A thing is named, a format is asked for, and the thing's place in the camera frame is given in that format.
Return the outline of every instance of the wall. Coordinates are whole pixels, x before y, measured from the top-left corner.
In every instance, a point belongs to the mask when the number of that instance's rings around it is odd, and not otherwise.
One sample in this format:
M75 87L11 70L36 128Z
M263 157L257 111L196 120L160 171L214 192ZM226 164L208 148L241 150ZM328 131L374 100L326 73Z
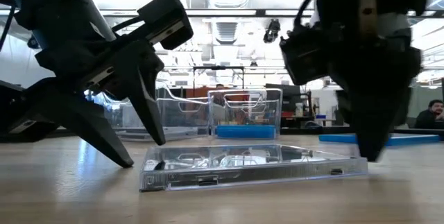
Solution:
M443 99L441 88L429 89L426 87L413 87L411 91L408 117L417 117L419 112L426 110L429 102L434 99Z
M319 98L319 114L327 115L328 119L334 119L332 108L338 105L335 89L314 89L312 98Z
M9 35L0 52L0 80L27 88L42 78L54 76L52 71L39 66L34 58L36 53L25 41Z

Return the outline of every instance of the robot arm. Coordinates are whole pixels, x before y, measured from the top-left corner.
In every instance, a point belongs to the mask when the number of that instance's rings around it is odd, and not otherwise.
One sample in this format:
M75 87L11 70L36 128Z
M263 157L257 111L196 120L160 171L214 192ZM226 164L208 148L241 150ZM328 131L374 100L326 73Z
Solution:
M421 15L427 0L316 0L318 22L302 26L310 1L281 40L287 70L296 85L330 76L343 88L339 110L356 132L361 156L374 162L406 120L421 61L410 46L407 12Z
M153 45L174 49L193 36L180 0L153 0L139 16L111 29L92 0L0 0L19 8L15 19L32 31L42 51L41 67L54 72L22 91L1 85L0 137L38 141L63 126L117 164L133 164L103 115L85 100L84 91L129 98L149 134L165 143L155 102L155 79L164 67ZM128 35L115 32L143 24Z

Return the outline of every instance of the fluorescent light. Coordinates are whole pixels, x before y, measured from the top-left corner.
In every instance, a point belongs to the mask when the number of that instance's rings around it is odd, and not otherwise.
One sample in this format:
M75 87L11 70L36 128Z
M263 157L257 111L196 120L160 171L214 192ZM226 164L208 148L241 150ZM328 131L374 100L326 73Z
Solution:
M122 16L122 17L136 17L138 16L136 10L101 10L100 13L106 16Z
M268 16L278 16L278 15L294 15L296 16L298 14L298 10L267 10L265 11L265 15ZM304 10L302 13L303 16L312 16L314 14L314 10Z
M412 47L418 48L422 51L426 51L435 46L444 44L444 30L435 31L434 33L429 33L417 39L413 39L411 42Z
M231 19L231 18L206 18L202 19L203 23L250 23L252 19Z
M425 11L422 16L432 16L435 14L436 11Z
M9 8L8 9L0 9L0 16L8 16L9 15Z
M276 70L283 70L287 69L285 67L274 67L274 66L264 66L264 67L245 67L245 69L276 69Z
M187 10L188 16L204 15L218 17L220 16L253 16L256 15L256 10Z
M193 69L193 67L192 66L189 66L189 67L186 67L186 66L165 66L164 67L164 70L165 69Z
M440 28L444 26L444 22L442 19L425 19L411 27L412 29L412 40L413 42L422 40L424 37L429 35L435 35L439 33Z

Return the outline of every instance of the ceiling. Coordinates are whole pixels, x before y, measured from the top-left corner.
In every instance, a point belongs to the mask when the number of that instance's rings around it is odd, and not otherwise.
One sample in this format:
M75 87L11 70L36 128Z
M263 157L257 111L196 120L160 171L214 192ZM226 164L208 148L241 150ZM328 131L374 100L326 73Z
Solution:
M134 15L134 10L150 0L94 0L110 25ZM226 65L249 67L252 61L258 67L245 70L244 84L260 86L265 83L291 84L287 72L282 68L283 61L278 41L265 44L263 36L271 19L279 19L282 35L292 29L293 15L303 0L181 0L190 16L195 36L175 51L162 50L156 46L158 55L167 69L159 78L170 86L242 85L240 71L200 71L193 76L193 66ZM430 0L430 10L444 10L444 1ZM7 6L0 5L0 21L6 20ZM256 9L267 9L265 17L253 17ZM309 21L312 10L305 15ZM432 81L443 77L444 69L444 19L412 19L412 45L424 51L424 62L429 71L421 74L421 81ZM23 40L30 33L15 22L11 35ZM310 85L323 86L315 81Z

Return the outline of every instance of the table surface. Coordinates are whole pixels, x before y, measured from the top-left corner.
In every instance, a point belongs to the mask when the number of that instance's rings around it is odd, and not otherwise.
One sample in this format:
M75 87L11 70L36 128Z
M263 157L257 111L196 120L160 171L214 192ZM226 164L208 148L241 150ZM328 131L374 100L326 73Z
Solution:
M348 144L284 136L283 144L343 155ZM193 139L175 145L220 144ZM390 148L370 175L249 187L139 193L146 148L127 143L120 169L79 138L0 144L0 223L435 223L444 221L444 146Z
M345 134L324 134L323 136L336 136L336 137L349 137L355 136L355 133L345 133ZM404 134L404 133L393 133L392 137L430 137L437 136L433 134Z

